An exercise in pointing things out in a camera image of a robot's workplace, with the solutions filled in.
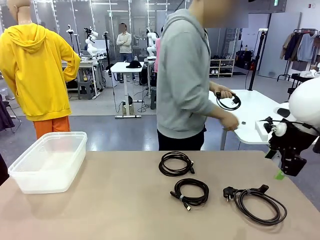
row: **black hat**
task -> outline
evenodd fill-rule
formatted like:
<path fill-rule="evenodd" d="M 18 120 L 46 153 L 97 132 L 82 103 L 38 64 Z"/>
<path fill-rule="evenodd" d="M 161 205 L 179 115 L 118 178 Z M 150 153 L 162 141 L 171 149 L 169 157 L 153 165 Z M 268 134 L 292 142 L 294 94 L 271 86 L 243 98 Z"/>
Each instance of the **black hat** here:
<path fill-rule="evenodd" d="M 139 69 L 142 68 L 141 64 L 139 61 L 133 60 L 130 62 L 130 65 L 126 67 L 127 69 Z"/>

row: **orange pants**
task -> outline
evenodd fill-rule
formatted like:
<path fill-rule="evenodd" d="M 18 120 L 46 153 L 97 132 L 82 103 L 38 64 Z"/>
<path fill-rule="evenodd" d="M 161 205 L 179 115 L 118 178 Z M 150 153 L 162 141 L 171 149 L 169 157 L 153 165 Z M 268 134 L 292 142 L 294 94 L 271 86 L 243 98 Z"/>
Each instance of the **orange pants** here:
<path fill-rule="evenodd" d="M 68 116 L 44 121 L 34 121 L 33 124 L 37 139 L 47 133 L 70 132 L 70 123 Z"/>

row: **yellow hoodie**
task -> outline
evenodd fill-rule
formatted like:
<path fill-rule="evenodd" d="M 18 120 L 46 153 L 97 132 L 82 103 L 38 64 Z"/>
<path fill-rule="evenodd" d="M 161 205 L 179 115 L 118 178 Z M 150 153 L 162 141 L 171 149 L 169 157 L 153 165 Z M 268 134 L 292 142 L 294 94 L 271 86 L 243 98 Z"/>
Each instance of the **yellow hoodie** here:
<path fill-rule="evenodd" d="M 43 26 L 11 26 L 0 36 L 0 71 L 30 121 L 71 114 L 66 82 L 76 78 L 79 64 L 71 46 Z"/>

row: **shoe rack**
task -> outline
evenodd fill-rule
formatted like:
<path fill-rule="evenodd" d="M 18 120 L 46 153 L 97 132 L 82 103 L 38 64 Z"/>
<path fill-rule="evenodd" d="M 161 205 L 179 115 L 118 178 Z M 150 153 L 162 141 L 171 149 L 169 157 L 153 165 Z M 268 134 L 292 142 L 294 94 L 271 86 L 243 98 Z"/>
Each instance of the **shoe rack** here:
<path fill-rule="evenodd" d="M 232 77 L 234 74 L 234 59 L 211 59 L 211 63 L 215 63 L 217 66 L 210 66 L 210 77 Z M 218 73 L 212 73 L 212 70 L 217 70 Z"/>

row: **coiled black cable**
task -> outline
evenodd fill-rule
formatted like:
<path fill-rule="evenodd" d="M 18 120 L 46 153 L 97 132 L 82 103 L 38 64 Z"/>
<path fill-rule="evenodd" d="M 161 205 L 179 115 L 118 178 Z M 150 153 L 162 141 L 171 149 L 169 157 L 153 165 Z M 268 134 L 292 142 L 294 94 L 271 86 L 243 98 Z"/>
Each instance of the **coiled black cable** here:
<path fill-rule="evenodd" d="M 237 208 L 248 218 L 252 219 L 254 222 L 265 225 L 265 226 L 273 226 L 281 223 L 287 217 L 287 209 L 286 207 L 279 202 L 278 200 L 274 199 L 273 197 L 265 194 L 265 192 L 269 189 L 267 185 L 262 185 L 260 188 L 250 188 L 250 189 L 234 189 L 232 187 L 227 187 L 223 190 L 223 196 L 228 200 L 234 199 L 235 205 Z M 269 203 L 271 207 L 275 210 L 276 214 L 271 219 L 261 219 L 251 212 L 248 211 L 244 204 L 244 197 L 245 196 L 255 196 L 258 197 L 265 202 Z M 278 207 L 279 204 L 283 210 L 284 214 L 281 216 L 281 211 Z"/>
<path fill-rule="evenodd" d="M 226 106 L 226 105 L 224 105 L 222 102 L 221 102 L 221 92 L 217 92 L 216 93 L 216 103 L 218 104 L 218 106 L 220 107 L 220 108 L 222 108 L 222 109 L 224 109 L 224 110 L 227 110 L 227 111 L 235 111 L 235 110 L 237 110 L 238 108 L 240 108 L 240 106 L 241 106 L 241 100 L 240 100 L 240 98 L 237 96 L 237 95 L 235 95 L 234 93 L 231 93 L 232 94 L 232 96 L 233 96 L 233 103 L 234 104 L 237 104 L 237 106 L 235 106 L 235 107 L 229 107 L 229 106 Z"/>
<path fill-rule="evenodd" d="M 183 185 L 193 185 L 201 188 L 203 190 L 203 196 L 200 197 L 188 197 L 182 195 L 180 189 Z M 175 197 L 176 199 L 179 199 L 181 202 L 183 202 L 184 207 L 190 211 L 191 206 L 199 206 L 201 204 L 204 204 L 209 197 L 209 188 L 208 186 L 199 180 L 193 179 L 193 178 L 185 178 L 178 181 L 174 186 L 174 191 L 170 191 L 170 194 Z"/>
<path fill-rule="evenodd" d="M 170 159 L 178 159 L 184 161 L 186 166 L 181 169 L 170 169 L 165 165 L 165 162 Z M 189 171 L 195 174 L 194 162 L 189 159 L 187 155 L 179 151 L 171 151 L 162 156 L 159 163 L 159 170 L 168 177 L 178 177 L 187 174 Z"/>

